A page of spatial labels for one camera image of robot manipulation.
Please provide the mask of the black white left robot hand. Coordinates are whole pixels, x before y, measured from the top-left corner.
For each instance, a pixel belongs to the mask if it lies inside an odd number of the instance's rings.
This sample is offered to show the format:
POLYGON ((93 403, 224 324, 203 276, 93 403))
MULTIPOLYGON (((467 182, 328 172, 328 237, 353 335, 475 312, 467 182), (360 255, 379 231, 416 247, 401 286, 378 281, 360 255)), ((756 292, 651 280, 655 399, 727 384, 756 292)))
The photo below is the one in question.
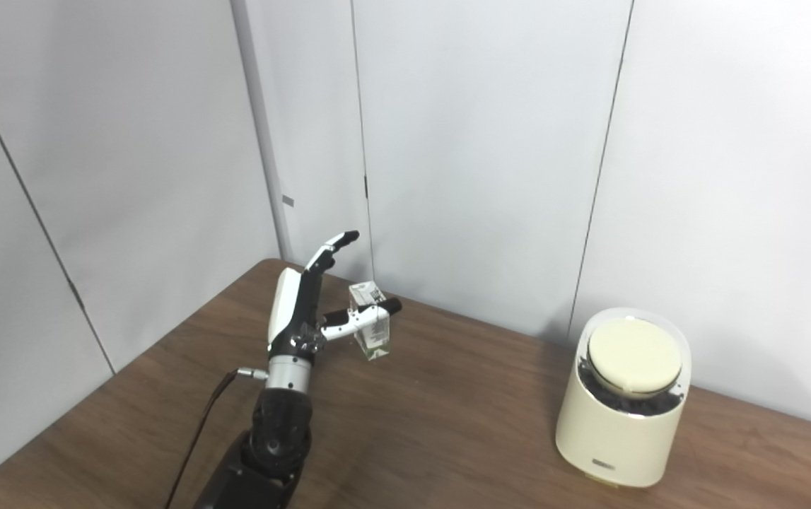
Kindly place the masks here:
POLYGON ((314 362, 328 341, 354 335, 402 310, 398 298, 318 315, 323 276, 335 265, 335 252, 357 241, 356 230, 335 235, 318 248, 302 271, 284 269, 278 280, 267 327, 267 358, 279 356, 314 362))

